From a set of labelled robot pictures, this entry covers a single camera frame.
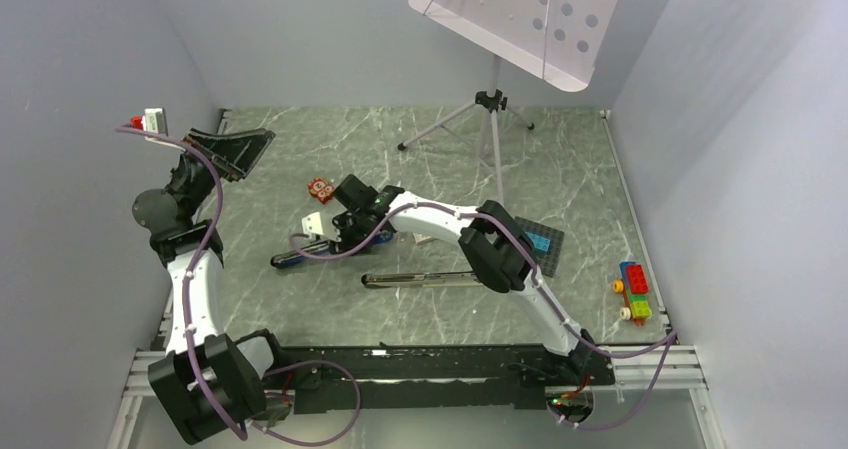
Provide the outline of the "blue black stapler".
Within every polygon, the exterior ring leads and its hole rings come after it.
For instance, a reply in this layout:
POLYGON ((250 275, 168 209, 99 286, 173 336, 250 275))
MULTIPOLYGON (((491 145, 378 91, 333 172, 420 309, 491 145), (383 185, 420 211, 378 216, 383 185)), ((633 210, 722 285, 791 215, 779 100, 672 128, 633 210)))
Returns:
MULTIPOLYGON (((295 233, 289 237, 289 242, 297 242, 299 239, 304 239, 305 243, 299 245, 298 249, 295 249, 294 246, 292 246, 291 250, 272 256, 269 261, 270 265, 275 269, 285 269, 304 263, 307 260, 315 261, 336 259, 338 254, 346 252, 346 249, 341 248, 337 242, 321 236, 310 236, 302 233, 295 233)), ((393 233, 382 231, 369 241, 362 249, 355 252, 355 255, 371 253, 376 247, 382 244, 387 244, 393 239, 393 233)))

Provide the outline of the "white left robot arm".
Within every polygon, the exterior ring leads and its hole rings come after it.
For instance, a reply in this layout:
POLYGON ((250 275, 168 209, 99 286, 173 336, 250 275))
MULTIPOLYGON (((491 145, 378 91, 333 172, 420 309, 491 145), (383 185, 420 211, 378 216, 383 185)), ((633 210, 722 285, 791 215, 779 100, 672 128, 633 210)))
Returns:
POLYGON ((249 420, 267 407, 262 388, 279 386, 288 363, 267 331, 233 340, 223 330, 218 295, 224 256, 217 225, 224 182, 246 178, 275 134, 264 128, 229 135, 192 129, 175 139, 129 126, 119 130, 180 152, 169 182, 140 193, 132 205, 173 289, 170 336, 164 357, 148 368, 150 387, 186 443, 225 431, 246 440, 249 420))

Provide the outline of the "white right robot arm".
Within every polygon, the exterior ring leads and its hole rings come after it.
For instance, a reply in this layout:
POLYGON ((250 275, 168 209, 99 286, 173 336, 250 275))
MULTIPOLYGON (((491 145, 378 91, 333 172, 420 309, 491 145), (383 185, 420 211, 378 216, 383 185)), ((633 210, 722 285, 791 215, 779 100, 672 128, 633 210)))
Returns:
POLYGON ((546 351, 538 375, 563 385, 593 379, 592 365, 600 359, 594 340, 553 294, 532 241, 499 202, 450 205, 397 186, 376 190, 353 174, 337 186, 334 197, 345 209, 332 220, 343 252, 359 251, 383 230, 456 244, 478 281, 508 296, 537 329, 546 351))

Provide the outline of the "black silver stapler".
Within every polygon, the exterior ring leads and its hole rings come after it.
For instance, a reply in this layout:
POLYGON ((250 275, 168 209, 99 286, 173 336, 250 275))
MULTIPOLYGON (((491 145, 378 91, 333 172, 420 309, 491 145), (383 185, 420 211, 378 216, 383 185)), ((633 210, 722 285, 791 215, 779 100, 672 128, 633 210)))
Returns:
POLYGON ((472 271, 364 274, 360 282, 367 289, 483 286, 472 271))

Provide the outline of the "white staple box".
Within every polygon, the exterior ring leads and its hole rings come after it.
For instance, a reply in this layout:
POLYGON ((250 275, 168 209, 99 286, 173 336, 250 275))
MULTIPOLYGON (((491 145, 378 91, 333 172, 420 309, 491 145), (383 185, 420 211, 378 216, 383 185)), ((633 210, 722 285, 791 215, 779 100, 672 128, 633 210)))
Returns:
POLYGON ((419 233, 414 233, 413 238, 414 238, 416 244, 423 244, 423 243, 426 243, 426 242, 429 242, 429 241, 432 240, 431 236, 426 236, 426 235, 419 234, 419 233))

